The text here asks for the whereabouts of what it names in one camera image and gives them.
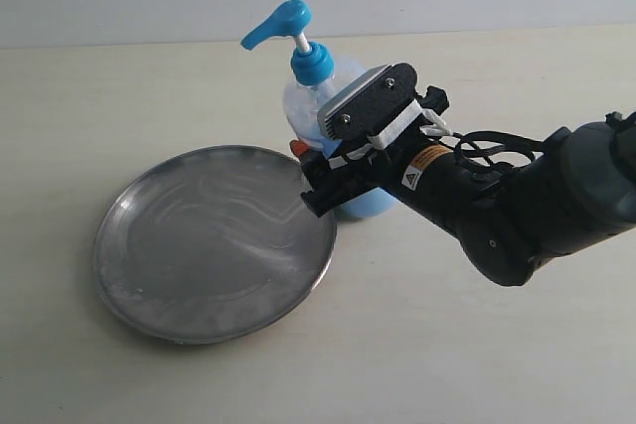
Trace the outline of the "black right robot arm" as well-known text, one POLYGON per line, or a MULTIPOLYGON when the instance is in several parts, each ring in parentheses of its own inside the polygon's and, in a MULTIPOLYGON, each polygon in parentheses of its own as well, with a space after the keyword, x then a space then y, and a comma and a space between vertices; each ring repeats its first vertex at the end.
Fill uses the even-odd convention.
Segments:
POLYGON ((351 145, 330 158, 299 140, 290 148, 314 214, 379 188, 456 238, 502 286, 635 226, 635 119, 617 112, 542 141, 475 131, 448 147, 411 125, 359 159, 351 145))

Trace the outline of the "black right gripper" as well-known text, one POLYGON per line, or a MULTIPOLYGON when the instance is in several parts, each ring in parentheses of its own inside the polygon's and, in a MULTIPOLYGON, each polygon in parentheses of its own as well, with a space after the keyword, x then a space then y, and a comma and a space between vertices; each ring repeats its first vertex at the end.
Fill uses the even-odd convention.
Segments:
POLYGON ((289 147, 309 185, 301 199, 317 217, 335 208, 387 211, 402 204, 417 211, 422 206, 422 171, 411 164, 422 151, 420 139, 400 138, 382 151, 346 142, 329 158, 299 139, 289 147))

